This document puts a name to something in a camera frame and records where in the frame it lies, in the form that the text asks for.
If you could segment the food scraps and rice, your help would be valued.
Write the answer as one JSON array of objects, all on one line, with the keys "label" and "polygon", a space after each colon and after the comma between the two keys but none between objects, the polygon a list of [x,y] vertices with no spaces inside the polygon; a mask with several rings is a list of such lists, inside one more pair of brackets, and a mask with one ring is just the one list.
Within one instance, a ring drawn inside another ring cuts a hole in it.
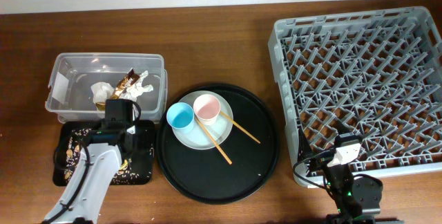
[{"label": "food scraps and rice", "polygon": [[[91,128],[73,129],[67,138],[60,139],[55,151],[57,164],[61,169],[55,169],[53,182],[65,186],[71,179],[80,157],[79,141],[88,135]],[[141,164],[124,162],[111,180],[111,185],[144,185],[153,177],[154,147],[150,133],[146,134],[146,153]]]}]

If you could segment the blue plastic cup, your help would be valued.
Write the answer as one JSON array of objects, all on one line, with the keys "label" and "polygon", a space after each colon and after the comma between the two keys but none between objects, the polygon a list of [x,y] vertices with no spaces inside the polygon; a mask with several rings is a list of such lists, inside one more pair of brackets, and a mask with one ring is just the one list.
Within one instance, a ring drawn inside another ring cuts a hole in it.
[{"label": "blue plastic cup", "polygon": [[188,133],[194,128],[195,124],[193,108],[185,102],[175,103],[166,112],[166,121],[172,129]]}]

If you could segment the white napkin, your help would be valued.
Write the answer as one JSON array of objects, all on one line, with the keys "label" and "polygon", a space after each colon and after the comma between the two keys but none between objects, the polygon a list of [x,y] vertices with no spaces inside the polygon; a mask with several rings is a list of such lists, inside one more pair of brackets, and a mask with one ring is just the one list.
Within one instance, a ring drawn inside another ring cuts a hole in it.
[{"label": "white napkin", "polygon": [[140,78],[136,81],[136,83],[126,89],[118,99],[132,100],[135,102],[140,95],[153,90],[153,86],[151,84],[147,84],[146,86],[142,85],[144,79],[148,76],[148,71],[144,71],[139,76]]}]

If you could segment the gold brown candy wrapper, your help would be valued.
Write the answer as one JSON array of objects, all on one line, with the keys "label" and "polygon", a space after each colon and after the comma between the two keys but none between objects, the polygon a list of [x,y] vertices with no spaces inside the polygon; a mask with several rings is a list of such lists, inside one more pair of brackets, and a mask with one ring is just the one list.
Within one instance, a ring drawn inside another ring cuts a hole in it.
[{"label": "gold brown candy wrapper", "polygon": [[97,107],[98,111],[104,111],[106,100],[116,100],[120,98],[123,92],[130,86],[134,85],[136,81],[140,78],[138,74],[135,74],[134,70],[131,69],[118,83],[115,88],[113,88],[107,82],[97,82],[91,86],[93,92],[93,103]]}]

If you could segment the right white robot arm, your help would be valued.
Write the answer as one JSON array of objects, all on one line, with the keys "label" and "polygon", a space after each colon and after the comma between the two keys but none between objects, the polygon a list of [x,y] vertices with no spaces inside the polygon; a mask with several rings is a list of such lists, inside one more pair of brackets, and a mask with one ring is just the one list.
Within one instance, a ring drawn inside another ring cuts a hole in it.
[{"label": "right white robot arm", "polygon": [[[375,223],[375,215],[381,212],[383,183],[367,174],[354,175],[349,167],[361,150],[362,137],[352,133],[341,122],[334,144],[315,153],[302,129],[298,130],[300,151],[293,166],[294,175],[313,186],[324,189],[335,202],[337,214],[328,214],[326,223]],[[300,175],[296,169],[305,165],[309,171],[321,170],[323,183],[319,185]]]}]

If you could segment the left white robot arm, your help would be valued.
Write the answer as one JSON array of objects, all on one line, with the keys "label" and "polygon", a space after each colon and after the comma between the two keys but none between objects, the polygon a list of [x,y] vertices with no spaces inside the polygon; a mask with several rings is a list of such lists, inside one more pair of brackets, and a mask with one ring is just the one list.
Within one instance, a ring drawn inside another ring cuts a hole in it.
[{"label": "left white robot arm", "polygon": [[66,188],[45,223],[96,223],[111,185],[144,185],[152,178],[155,126],[127,131],[97,122],[67,122],[53,154],[53,181]]}]

